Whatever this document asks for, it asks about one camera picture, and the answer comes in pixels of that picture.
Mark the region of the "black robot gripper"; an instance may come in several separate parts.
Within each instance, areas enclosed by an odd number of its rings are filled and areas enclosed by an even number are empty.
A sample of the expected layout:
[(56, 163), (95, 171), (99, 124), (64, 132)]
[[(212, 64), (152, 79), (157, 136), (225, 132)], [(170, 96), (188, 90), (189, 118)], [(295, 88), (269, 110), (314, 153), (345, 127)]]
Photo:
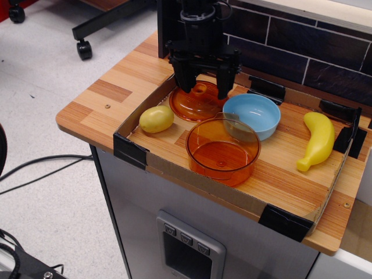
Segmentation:
[(196, 77), (205, 71), (216, 74), (218, 99), (226, 99), (232, 90), (235, 75), (241, 71), (241, 51), (224, 40), (223, 23), (230, 19), (230, 5), (178, 5), (167, 17), (164, 46), (174, 68), (178, 86), (190, 93)]

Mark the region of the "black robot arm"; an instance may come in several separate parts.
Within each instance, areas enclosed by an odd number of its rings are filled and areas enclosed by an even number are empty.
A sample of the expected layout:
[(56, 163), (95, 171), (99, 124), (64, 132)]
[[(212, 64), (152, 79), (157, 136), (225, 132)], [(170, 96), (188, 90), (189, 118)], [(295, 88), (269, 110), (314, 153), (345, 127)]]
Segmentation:
[(181, 1), (179, 19), (185, 36), (168, 40), (165, 47), (177, 84), (184, 92), (191, 92), (196, 78), (204, 72), (216, 75), (220, 100), (232, 90), (235, 75), (241, 71), (241, 51), (228, 45), (223, 34), (223, 22), (232, 13), (226, 1)]

